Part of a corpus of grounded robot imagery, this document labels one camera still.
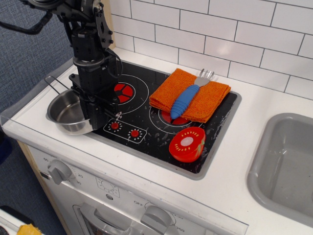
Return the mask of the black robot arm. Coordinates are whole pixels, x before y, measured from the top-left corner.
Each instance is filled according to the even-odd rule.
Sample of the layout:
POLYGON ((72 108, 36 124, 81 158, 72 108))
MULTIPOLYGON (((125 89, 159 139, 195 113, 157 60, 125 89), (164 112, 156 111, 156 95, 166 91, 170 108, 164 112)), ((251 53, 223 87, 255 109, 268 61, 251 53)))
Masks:
POLYGON ((110 49, 113 31, 107 25, 104 4, 99 0, 24 0, 23 4, 55 14, 64 24, 78 70, 69 76, 71 88, 92 128, 106 125, 118 113, 114 88, 123 64, 110 49))

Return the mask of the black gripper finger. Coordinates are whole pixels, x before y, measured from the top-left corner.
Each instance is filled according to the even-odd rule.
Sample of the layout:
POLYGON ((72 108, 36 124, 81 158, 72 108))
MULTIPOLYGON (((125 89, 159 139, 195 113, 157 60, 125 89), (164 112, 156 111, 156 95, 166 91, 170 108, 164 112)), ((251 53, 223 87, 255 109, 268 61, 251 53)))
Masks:
POLYGON ((108 116, 104 113, 104 110, 99 105, 99 103, 96 101, 86 101, 81 97, 80 105, 85 119, 89 119, 93 130, 100 129, 107 123, 108 116))

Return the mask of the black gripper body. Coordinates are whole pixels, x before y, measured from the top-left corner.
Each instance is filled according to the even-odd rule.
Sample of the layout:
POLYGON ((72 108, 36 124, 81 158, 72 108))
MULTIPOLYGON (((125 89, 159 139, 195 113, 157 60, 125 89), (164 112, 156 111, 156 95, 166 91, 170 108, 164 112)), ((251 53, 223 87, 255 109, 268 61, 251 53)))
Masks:
POLYGON ((110 118, 116 118, 118 99, 114 88, 122 74, 122 62, 117 55, 104 55, 86 61, 73 57, 78 74, 71 75, 72 89, 86 101, 97 102, 110 118))

